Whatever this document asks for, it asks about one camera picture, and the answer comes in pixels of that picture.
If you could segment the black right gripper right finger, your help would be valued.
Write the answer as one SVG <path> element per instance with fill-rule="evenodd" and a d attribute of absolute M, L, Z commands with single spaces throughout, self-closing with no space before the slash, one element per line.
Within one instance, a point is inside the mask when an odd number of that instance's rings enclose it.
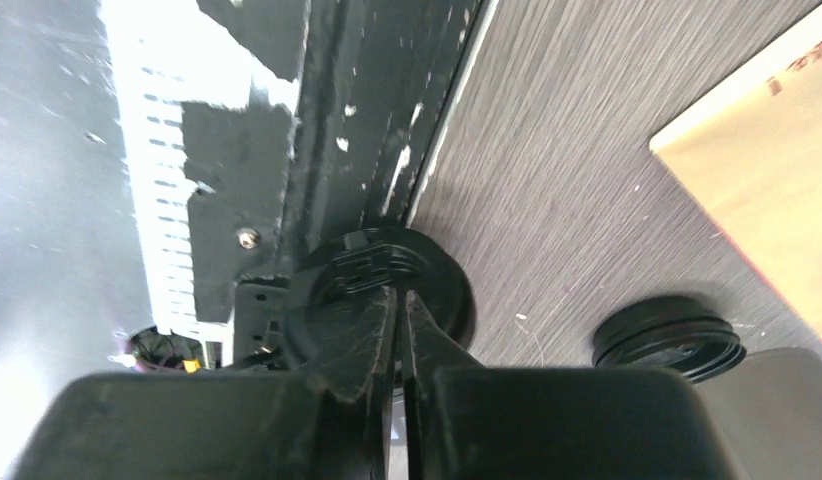
<path fill-rule="evenodd" d="M 400 323 L 413 479 L 731 479 L 695 385 L 667 368 L 493 368 L 415 292 Z"/>

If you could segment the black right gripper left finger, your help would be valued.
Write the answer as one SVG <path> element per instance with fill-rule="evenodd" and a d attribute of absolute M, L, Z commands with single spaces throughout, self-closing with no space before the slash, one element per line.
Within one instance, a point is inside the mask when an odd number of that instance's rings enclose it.
<path fill-rule="evenodd" d="M 398 295 L 302 367 L 193 375 L 96 374 L 53 401 L 18 479 L 383 479 Z"/>

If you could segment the stack of black lids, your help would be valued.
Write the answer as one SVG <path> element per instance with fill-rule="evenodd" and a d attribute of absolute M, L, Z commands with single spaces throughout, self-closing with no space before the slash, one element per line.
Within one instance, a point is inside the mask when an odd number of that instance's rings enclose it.
<path fill-rule="evenodd" d="M 591 345 L 595 367 L 667 368 L 701 383 L 738 366 L 747 349 L 732 324 L 697 299 L 662 295 L 604 320 Z"/>

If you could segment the pink paper bag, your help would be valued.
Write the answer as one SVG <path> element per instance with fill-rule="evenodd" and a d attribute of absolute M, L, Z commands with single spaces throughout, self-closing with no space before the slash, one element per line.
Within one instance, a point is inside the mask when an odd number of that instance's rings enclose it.
<path fill-rule="evenodd" d="M 822 3 L 649 147 L 822 340 Z"/>

